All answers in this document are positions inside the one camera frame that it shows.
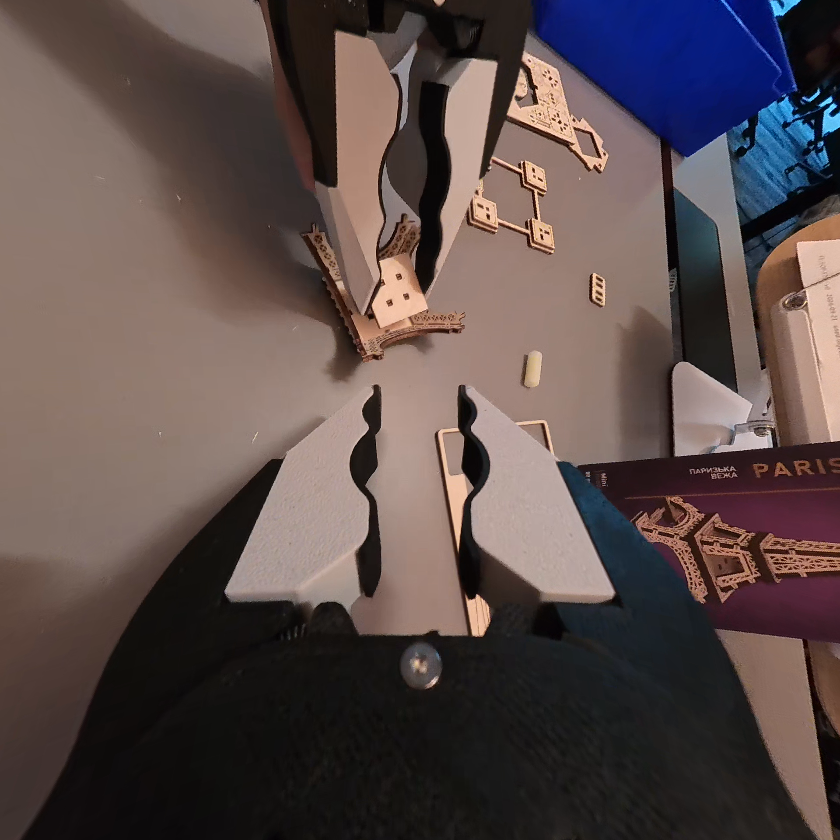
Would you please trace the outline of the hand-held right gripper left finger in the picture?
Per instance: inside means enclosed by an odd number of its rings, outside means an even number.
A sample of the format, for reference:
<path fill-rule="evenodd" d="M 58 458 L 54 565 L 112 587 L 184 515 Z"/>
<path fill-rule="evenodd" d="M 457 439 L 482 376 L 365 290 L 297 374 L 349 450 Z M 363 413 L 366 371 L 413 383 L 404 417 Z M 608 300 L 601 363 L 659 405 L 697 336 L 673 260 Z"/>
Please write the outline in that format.
<path fill-rule="evenodd" d="M 287 451 L 229 579 L 230 602 L 354 604 L 382 575 L 376 501 L 380 386 L 364 388 Z"/>

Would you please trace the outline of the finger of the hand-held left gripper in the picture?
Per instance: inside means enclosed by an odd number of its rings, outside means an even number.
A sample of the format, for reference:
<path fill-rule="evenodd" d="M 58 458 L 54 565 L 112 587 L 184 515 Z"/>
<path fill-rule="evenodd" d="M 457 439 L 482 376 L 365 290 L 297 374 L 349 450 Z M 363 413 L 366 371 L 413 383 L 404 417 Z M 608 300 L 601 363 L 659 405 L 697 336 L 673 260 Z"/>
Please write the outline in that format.
<path fill-rule="evenodd" d="M 420 39 L 410 69 L 410 207 L 421 238 L 416 275 L 434 287 L 482 173 L 497 62 L 447 58 Z"/>
<path fill-rule="evenodd" d="M 373 40 L 338 31 L 334 56 L 338 179 L 318 186 L 318 200 L 343 283 L 365 314 L 381 280 L 382 168 L 401 92 Z"/>

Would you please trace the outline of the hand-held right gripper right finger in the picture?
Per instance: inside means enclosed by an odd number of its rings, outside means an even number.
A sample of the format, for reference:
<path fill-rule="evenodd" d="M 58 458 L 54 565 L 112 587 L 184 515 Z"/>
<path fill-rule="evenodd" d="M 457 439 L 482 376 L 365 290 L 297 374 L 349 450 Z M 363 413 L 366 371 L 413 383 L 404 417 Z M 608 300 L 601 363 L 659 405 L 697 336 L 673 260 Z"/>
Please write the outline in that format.
<path fill-rule="evenodd" d="M 560 462 L 477 389 L 458 389 L 469 493 L 458 577 L 487 604 L 607 603 L 613 583 Z"/>

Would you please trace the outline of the small square wooden plate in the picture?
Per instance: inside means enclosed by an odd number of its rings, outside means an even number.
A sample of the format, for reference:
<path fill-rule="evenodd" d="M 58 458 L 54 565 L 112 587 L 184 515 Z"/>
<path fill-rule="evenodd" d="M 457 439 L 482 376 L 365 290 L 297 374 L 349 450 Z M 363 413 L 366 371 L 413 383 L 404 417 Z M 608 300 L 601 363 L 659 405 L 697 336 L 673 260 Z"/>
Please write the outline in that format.
<path fill-rule="evenodd" d="M 381 282 L 371 300 L 371 311 L 381 329 L 427 310 L 409 253 L 383 258 L 380 269 Z"/>

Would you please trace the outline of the wooden lattice tower base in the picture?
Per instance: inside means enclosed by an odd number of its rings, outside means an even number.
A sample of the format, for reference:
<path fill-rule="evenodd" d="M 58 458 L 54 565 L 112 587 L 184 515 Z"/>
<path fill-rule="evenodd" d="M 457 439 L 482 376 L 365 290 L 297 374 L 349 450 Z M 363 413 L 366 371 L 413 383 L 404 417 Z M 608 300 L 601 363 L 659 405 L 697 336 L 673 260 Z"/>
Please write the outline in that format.
<path fill-rule="evenodd" d="M 381 262 L 383 258 L 405 252 L 413 257 L 419 234 L 419 226 L 406 214 L 402 215 L 391 238 L 385 246 L 380 248 L 378 259 Z M 420 335 L 463 332 L 466 317 L 463 312 L 442 313 L 430 311 L 428 308 L 411 318 L 381 329 L 371 309 L 363 313 L 355 306 L 341 276 L 338 258 L 329 243 L 326 232 L 322 231 L 317 224 L 312 224 L 307 233 L 301 234 L 301 238 L 321 271 L 328 294 L 362 361 L 381 360 L 387 347 Z"/>

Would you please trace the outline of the grey desk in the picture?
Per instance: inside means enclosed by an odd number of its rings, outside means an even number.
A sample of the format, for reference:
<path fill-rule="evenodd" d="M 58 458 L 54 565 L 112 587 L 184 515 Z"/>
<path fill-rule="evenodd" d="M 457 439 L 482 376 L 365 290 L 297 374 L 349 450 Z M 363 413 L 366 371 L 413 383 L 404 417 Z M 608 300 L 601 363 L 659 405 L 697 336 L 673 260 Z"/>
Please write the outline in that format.
<path fill-rule="evenodd" d="M 2 2 L 2 838 L 814 838 L 711 620 L 568 464 L 669 443 L 659 137 L 561 66 L 606 173 L 497 146 L 548 172 L 558 253 L 461 224 L 431 297 L 466 331 L 366 364 L 297 261 L 263 14 L 238 62 L 129 2 Z M 287 451 L 372 385 L 375 593 L 230 602 Z M 611 601 L 461 635 L 462 385 L 548 421 Z"/>

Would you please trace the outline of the wooden sheet with lattice pieces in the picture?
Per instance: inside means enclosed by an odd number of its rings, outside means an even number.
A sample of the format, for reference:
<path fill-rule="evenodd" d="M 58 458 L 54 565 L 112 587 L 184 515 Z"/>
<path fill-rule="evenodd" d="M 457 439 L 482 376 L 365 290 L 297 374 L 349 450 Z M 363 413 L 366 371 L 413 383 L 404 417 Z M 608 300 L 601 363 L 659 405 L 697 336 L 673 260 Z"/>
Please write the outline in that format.
<path fill-rule="evenodd" d="M 507 120 L 561 144 L 587 171 L 604 172 L 608 153 L 601 135 L 587 120 L 571 113 L 559 70 L 528 51 L 521 56 Z"/>

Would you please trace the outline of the wooden sheet with square pieces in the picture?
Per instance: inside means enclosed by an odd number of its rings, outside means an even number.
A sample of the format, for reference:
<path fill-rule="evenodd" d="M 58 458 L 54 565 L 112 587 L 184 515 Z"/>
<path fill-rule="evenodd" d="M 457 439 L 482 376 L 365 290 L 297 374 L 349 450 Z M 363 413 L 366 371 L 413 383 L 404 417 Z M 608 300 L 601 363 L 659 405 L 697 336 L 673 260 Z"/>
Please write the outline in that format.
<path fill-rule="evenodd" d="M 482 178 L 479 180 L 465 216 L 467 225 L 491 235 L 495 235 L 500 229 L 512 231 L 525 237 L 531 249 L 545 255 L 552 255 L 555 249 L 553 228 L 551 224 L 542 220 L 540 206 L 540 198 L 548 191 L 545 170 L 530 161 L 512 164 L 495 155 L 490 158 L 490 168 L 493 167 L 513 173 L 518 177 L 520 187 L 531 197 L 532 215 L 523 224 L 516 224 L 500 217 L 497 204 L 485 195 L 485 180 Z"/>

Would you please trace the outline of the dark purple puzzle box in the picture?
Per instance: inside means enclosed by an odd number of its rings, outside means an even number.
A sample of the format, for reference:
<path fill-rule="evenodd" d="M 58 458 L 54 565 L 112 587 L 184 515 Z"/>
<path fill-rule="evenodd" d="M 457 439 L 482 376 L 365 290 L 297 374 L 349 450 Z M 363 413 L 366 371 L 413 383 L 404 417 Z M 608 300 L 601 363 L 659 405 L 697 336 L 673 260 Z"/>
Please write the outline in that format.
<path fill-rule="evenodd" d="M 715 628 L 839 642 L 839 443 L 582 465 Z"/>

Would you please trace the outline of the blue plastic bin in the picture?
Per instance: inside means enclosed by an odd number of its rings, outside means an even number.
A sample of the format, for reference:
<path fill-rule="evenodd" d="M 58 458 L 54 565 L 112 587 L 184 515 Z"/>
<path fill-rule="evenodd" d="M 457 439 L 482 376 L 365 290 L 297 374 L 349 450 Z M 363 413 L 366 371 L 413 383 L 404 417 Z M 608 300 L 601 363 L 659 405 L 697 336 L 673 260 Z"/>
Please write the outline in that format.
<path fill-rule="evenodd" d="M 535 34 L 688 157 L 795 89 L 767 1 L 535 1 Z"/>

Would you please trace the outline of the dark grey board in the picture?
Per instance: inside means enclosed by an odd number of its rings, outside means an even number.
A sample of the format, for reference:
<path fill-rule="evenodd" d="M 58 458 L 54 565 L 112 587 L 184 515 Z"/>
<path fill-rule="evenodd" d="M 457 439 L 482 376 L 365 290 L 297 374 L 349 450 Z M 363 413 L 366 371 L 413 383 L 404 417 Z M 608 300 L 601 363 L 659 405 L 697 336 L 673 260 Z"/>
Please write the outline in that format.
<path fill-rule="evenodd" d="M 683 360 L 738 389 L 718 226 L 675 191 L 676 292 Z"/>

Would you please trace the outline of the white box with label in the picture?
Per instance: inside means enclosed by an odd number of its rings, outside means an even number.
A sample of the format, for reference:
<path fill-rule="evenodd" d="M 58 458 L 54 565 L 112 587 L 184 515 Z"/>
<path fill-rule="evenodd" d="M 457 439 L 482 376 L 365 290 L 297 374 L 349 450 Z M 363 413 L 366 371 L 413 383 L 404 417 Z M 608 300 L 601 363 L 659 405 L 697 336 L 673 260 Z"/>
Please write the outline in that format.
<path fill-rule="evenodd" d="M 802 288 L 770 320 L 788 445 L 839 440 L 839 241 L 796 246 Z"/>

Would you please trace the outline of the brown cardboard roll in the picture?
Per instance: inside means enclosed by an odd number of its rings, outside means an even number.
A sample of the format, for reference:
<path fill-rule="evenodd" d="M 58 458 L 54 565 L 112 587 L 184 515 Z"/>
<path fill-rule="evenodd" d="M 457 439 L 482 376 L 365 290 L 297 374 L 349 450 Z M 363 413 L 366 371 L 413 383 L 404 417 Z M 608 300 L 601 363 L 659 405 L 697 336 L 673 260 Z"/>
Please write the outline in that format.
<path fill-rule="evenodd" d="M 759 271 L 755 292 L 760 326 L 769 321 L 770 310 L 776 302 L 802 288 L 796 246 L 801 242 L 830 239 L 839 239 L 838 215 L 804 227 L 769 254 Z"/>

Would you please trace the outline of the black office chair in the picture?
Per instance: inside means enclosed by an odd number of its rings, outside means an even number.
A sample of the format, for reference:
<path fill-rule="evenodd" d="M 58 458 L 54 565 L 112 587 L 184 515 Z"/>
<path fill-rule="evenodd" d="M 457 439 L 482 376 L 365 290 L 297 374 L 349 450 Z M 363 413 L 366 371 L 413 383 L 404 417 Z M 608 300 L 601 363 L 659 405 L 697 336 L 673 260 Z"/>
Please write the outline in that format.
<path fill-rule="evenodd" d="M 838 129 L 833 105 L 799 102 L 798 96 L 772 102 L 728 132 L 736 190 L 779 203 L 796 189 L 827 178 L 825 141 Z"/>

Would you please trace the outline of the empty wooden puzzle frame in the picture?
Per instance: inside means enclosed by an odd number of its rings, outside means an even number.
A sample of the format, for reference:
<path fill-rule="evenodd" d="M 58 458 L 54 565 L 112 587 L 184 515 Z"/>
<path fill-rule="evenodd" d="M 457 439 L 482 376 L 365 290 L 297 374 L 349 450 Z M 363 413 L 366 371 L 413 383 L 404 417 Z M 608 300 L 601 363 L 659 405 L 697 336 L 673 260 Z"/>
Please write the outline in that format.
<path fill-rule="evenodd" d="M 542 419 L 520 421 L 518 426 L 536 439 L 551 454 L 553 442 L 548 423 Z M 446 427 L 436 433 L 437 452 L 441 474 L 444 480 L 444 493 L 448 505 L 450 528 L 455 546 L 455 559 L 459 558 L 460 535 L 463 522 L 463 510 L 468 494 L 472 490 L 467 476 L 461 467 L 463 456 L 463 437 L 457 427 Z M 468 635 L 480 637 L 485 634 L 491 618 L 488 603 L 476 596 L 469 598 L 466 590 L 461 591 L 465 608 Z"/>

